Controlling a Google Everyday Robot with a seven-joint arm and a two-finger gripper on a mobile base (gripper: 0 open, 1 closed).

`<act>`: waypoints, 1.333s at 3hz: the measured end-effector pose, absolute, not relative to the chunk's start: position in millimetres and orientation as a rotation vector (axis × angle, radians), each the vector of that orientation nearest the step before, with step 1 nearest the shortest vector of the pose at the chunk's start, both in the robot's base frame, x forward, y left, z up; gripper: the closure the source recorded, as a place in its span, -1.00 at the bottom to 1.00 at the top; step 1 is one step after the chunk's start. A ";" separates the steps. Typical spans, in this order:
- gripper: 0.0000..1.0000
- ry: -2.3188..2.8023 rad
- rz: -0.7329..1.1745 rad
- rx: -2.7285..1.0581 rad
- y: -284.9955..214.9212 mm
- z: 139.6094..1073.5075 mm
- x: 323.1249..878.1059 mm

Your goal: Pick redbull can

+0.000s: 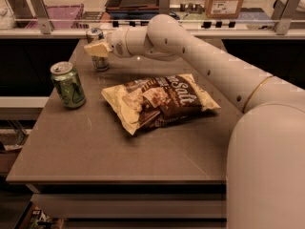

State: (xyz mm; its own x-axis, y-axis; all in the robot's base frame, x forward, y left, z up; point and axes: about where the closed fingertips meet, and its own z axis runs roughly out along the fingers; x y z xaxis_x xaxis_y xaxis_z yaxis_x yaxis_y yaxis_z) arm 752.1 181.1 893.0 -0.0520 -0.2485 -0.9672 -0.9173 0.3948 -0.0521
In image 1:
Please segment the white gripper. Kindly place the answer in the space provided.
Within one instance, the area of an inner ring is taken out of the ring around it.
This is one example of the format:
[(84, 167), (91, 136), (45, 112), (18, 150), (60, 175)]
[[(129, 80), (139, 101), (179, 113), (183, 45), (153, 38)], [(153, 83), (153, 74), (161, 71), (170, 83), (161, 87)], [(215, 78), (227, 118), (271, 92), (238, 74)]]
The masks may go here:
[(105, 40), (101, 39), (85, 45), (84, 50), (90, 56), (108, 57), (112, 49), (112, 52), (116, 56), (128, 57), (129, 51), (127, 49), (126, 36), (127, 30), (116, 29), (114, 31), (110, 31), (106, 36), (109, 44)]

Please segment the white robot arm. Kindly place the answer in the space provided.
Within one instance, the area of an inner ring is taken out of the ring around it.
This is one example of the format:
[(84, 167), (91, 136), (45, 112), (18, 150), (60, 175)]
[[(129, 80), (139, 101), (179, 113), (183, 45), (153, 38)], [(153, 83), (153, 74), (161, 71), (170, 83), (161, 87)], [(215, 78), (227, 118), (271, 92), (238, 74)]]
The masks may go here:
[(92, 56), (183, 58), (243, 113), (227, 156), (227, 229), (305, 229), (305, 91), (193, 35), (169, 15), (86, 45)]

